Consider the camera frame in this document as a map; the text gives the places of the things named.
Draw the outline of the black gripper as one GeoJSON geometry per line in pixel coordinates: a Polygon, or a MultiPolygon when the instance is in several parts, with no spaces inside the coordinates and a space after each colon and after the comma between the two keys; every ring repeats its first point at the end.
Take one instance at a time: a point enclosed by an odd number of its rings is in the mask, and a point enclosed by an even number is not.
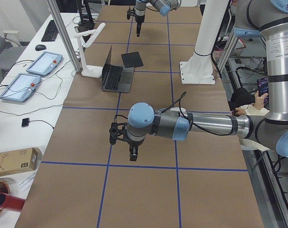
{"type": "Polygon", "coordinates": [[[131,162],[137,161],[138,147],[144,142],[144,137],[136,137],[131,139],[127,136],[127,143],[129,144],[130,160],[131,162]]]}
{"type": "Polygon", "coordinates": [[[144,16],[135,16],[135,21],[136,21],[136,23],[137,23],[136,36],[137,36],[137,37],[140,37],[141,24],[144,23],[144,16]]]}

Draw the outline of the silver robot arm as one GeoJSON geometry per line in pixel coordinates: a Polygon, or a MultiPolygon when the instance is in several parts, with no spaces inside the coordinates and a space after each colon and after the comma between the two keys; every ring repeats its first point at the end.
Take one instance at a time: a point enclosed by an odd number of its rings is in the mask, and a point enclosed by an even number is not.
{"type": "Polygon", "coordinates": [[[139,37],[141,33],[141,26],[144,23],[145,10],[148,3],[150,3],[162,16],[167,16],[170,11],[178,9],[181,6],[181,2],[181,0],[136,0],[133,13],[137,23],[137,37],[139,37]]]}
{"type": "Polygon", "coordinates": [[[288,158],[288,0],[241,0],[235,22],[236,29],[259,32],[266,39],[269,112],[235,117],[159,112],[146,103],[134,104],[125,127],[131,161],[147,134],[183,141],[190,131],[237,135],[288,158]]]}

